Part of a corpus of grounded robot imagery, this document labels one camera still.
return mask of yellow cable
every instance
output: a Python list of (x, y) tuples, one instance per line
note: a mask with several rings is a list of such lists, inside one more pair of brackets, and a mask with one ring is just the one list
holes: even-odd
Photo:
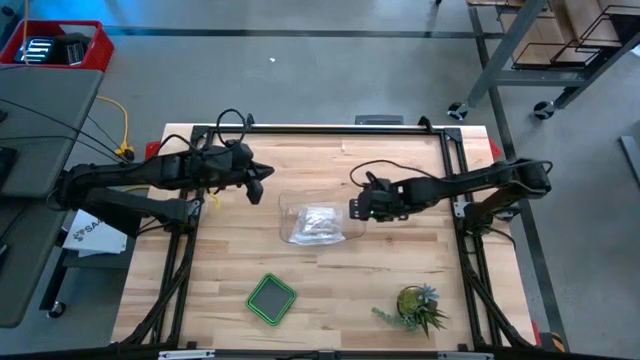
[(129, 146), (127, 142), (127, 140), (129, 139), (129, 113), (127, 113), (127, 109), (125, 109), (124, 106), (122, 106), (122, 104), (120, 104), (119, 102), (111, 98), (108, 98), (106, 96), (98, 95), (96, 96), (96, 98), (106, 102), (110, 102), (113, 105), (119, 107), (120, 110), (122, 111), (122, 114), (124, 115), (124, 136), (122, 138), (122, 144), (120, 144), (120, 148), (116, 150), (116, 155), (119, 155), (119, 156), (124, 155), (125, 150), (133, 151), (133, 146)]
[(24, 0), (24, 24), (22, 24), (22, 58), (26, 65), (29, 65), (27, 60), (27, 21), (29, 19), (29, 0)]
[(209, 196), (213, 199), (213, 204), (216, 206), (216, 209), (220, 209), (220, 199), (212, 193), (209, 193)]
[(122, 191), (124, 192), (132, 192), (132, 191), (138, 191), (138, 190), (149, 190), (148, 186), (132, 186), (130, 188), (126, 188)]

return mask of floor stripe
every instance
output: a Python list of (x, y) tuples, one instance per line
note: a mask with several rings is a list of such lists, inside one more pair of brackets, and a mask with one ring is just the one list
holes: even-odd
[[(320, 37), (320, 38), (400, 38), (475, 39), (471, 31), (363, 31), (363, 30), (249, 30), (249, 29), (166, 29), (105, 26), (108, 35), (191, 36), (191, 37)], [(503, 33), (485, 33), (485, 39), (502, 39)]]

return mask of gray table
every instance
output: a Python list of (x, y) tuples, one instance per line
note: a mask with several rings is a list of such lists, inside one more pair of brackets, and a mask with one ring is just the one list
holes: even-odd
[[(94, 70), (0, 68), (0, 100), (24, 105), (81, 128), (102, 79)], [(77, 133), (40, 115), (0, 101), (9, 117), (0, 138)], [(60, 232), (64, 212), (49, 210), (43, 198), (52, 190), (73, 147), (72, 140), (0, 141), (19, 151), (16, 166), (0, 191), (0, 229), (27, 207), (3, 242), (9, 253), (0, 269), (0, 327), (15, 327), (24, 317), (42, 270)]]

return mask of clear plastic container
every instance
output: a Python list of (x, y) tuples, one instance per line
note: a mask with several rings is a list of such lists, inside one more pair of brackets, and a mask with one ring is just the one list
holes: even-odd
[(366, 222), (349, 218), (351, 188), (287, 190), (280, 194), (280, 239), (297, 245), (329, 245), (364, 235)]

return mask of green square tray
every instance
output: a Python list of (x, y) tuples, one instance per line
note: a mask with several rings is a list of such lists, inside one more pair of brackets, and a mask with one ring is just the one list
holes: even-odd
[(247, 307), (271, 326), (276, 326), (296, 299), (296, 292), (275, 275), (265, 275), (247, 299)]

